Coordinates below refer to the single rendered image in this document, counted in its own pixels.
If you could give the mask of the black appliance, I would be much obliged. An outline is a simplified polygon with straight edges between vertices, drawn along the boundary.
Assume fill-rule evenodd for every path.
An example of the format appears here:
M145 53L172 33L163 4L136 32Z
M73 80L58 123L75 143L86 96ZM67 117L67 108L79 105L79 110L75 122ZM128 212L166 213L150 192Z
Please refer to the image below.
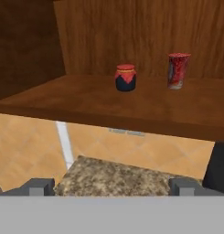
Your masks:
M202 186L224 193L224 143L215 142Z

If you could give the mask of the dark jam jar red cloth lid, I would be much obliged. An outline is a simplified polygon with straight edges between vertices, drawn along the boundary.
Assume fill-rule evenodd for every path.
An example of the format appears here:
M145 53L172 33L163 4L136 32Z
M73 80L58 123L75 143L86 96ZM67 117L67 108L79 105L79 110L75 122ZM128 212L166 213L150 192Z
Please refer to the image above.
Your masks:
M116 89L119 91L134 90L136 85L135 65L118 65L115 73L115 85Z

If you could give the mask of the brown wooden cabinet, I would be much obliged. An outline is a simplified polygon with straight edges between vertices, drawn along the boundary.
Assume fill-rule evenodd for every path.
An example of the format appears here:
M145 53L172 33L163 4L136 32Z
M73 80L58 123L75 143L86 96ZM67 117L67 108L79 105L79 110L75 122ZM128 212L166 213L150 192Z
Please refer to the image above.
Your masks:
M224 141L224 0L0 0L0 113Z

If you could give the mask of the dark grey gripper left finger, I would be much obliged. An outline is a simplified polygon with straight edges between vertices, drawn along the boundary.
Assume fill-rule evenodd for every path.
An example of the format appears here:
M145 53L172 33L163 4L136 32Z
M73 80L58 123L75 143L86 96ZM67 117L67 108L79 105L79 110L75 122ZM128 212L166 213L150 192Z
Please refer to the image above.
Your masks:
M21 187L2 193L2 196L54 196L54 178L31 178Z

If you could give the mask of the red patterned tall can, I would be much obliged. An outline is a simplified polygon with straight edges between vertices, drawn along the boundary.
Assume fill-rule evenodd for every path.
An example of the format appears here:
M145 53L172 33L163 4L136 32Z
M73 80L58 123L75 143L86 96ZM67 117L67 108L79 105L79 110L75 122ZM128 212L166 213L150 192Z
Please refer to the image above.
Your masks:
M187 72L189 53L171 53L168 55L168 76L167 87L172 90L179 90L183 86L184 77Z

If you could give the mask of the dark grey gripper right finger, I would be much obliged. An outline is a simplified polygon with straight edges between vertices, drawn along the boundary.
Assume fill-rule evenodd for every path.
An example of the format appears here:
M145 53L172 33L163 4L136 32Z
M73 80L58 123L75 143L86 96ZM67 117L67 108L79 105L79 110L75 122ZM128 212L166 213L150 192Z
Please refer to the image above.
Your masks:
M199 196L223 196L223 193L204 188L196 180L190 178L170 178L169 179L169 195L181 197L199 197Z

